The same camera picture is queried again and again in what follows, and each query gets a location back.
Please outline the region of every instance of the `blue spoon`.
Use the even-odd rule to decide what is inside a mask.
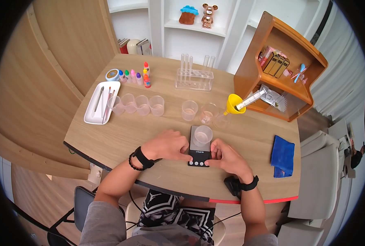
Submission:
[[[300,67],[300,73],[297,75],[297,77],[295,78],[295,83],[297,82],[297,79],[298,77],[300,76],[301,72],[305,69],[305,65],[304,64],[301,64],[301,67]]]

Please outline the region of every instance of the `brown toy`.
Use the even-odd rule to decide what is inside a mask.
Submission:
[[[179,22],[184,25],[193,25],[195,22],[195,16],[199,14],[199,12],[189,5],[180,9],[181,16]]]
[[[211,24],[214,23],[213,14],[214,11],[218,9],[218,6],[209,6],[208,4],[204,3],[203,7],[205,11],[203,12],[204,16],[202,18],[202,27],[211,29]]]

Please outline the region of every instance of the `gray sleeve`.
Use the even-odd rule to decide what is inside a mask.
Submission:
[[[278,238],[274,234],[261,234],[251,238],[243,246],[278,246]]]
[[[80,245],[116,246],[126,239],[125,220],[120,210],[107,202],[92,202],[88,207]]]

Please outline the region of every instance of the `book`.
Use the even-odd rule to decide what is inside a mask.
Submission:
[[[120,47],[121,54],[128,54],[127,43],[130,39],[119,39],[118,46]]]
[[[144,56],[152,56],[151,43],[148,39],[143,39],[136,45],[137,54]]]

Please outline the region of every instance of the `hand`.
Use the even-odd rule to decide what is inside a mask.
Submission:
[[[164,130],[146,142],[141,149],[147,159],[192,161],[192,156],[184,154],[188,147],[188,140],[185,136],[181,136],[179,131]]]
[[[220,139],[211,144],[211,158],[205,164],[218,167],[239,177],[240,182],[249,184],[253,181],[253,172],[245,159],[230,145]]]

